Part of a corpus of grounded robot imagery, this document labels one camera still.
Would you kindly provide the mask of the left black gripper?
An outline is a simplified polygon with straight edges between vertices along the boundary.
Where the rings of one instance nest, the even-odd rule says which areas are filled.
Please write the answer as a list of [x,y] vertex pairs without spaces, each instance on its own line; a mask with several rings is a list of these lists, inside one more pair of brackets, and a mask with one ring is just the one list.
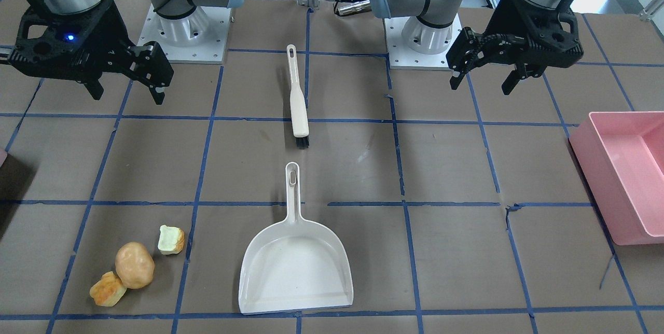
[[483,33],[464,27],[447,53],[450,88],[485,64],[516,65],[501,85],[503,95],[543,67],[567,68],[582,58],[573,0],[552,8],[529,0],[500,0]]

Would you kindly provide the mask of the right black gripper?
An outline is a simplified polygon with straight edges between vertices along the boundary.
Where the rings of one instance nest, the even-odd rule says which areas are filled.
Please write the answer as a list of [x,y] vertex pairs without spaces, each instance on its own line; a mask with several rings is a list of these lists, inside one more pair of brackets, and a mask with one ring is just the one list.
[[102,74],[123,74],[163,104],[173,68],[159,43],[138,46],[130,39],[114,0],[73,15],[58,15],[46,0],[27,1],[8,64],[27,76],[78,82],[96,101],[104,94]]

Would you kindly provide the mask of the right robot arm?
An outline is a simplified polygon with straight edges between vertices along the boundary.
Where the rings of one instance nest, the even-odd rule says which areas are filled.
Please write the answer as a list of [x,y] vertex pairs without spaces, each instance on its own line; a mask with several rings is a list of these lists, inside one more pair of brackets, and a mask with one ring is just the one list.
[[[204,7],[237,8],[244,0],[151,0],[169,44],[199,43],[210,31]],[[85,86],[99,100],[104,73],[145,85],[161,105],[174,71],[158,41],[131,41],[114,0],[27,0],[15,45],[2,49],[2,64],[31,77]]]

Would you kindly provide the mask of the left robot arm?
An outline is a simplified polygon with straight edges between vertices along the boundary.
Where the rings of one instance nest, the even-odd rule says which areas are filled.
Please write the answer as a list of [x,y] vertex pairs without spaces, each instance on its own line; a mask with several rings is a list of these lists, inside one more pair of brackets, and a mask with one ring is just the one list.
[[508,95],[520,81],[541,77],[548,67],[571,67],[583,57],[573,2],[500,0],[484,32],[465,27],[455,41],[447,38],[462,0],[370,0],[370,5],[378,18],[408,19],[403,38],[414,51],[447,50],[453,90],[475,68],[513,65],[501,86]]

